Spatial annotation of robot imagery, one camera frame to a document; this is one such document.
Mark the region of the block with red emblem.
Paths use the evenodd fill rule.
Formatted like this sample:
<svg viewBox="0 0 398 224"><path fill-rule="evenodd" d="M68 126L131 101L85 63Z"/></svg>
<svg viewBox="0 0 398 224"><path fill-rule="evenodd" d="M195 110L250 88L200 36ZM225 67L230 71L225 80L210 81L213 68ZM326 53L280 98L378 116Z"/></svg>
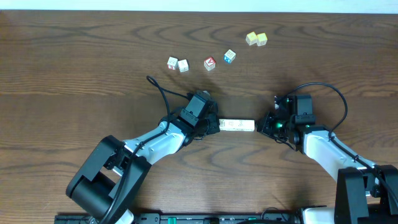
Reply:
<svg viewBox="0 0 398 224"><path fill-rule="evenodd" d="M228 119L228 120L226 120L225 128L227 130L230 130L230 131L237 130L237 128L238 128L238 120L237 119Z"/></svg>

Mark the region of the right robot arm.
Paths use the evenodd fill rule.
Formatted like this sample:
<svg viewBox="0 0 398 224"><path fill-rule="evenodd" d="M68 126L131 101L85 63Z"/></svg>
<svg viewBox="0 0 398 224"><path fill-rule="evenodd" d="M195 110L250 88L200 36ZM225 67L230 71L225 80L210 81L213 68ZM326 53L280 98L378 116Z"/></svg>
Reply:
<svg viewBox="0 0 398 224"><path fill-rule="evenodd" d="M257 131L313 159L336 181L335 206L303 208L301 223L397 223L396 167L361 157L317 125L310 95L276 97L274 103Z"/></svg>

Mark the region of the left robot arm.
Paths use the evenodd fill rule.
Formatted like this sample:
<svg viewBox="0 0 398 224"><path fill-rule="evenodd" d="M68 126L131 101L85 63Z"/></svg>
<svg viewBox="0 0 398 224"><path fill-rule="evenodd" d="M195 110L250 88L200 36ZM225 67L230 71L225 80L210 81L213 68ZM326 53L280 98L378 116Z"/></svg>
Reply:
<svg viewBox="0 0 398 224"><path fill-rule="evenodd" d="M129 210L150 168L195 139L218 133L218 105L206 91L196 92L178 116L137 138L103 138L72 178L66 195L98 223L132 223Z"/></svg>

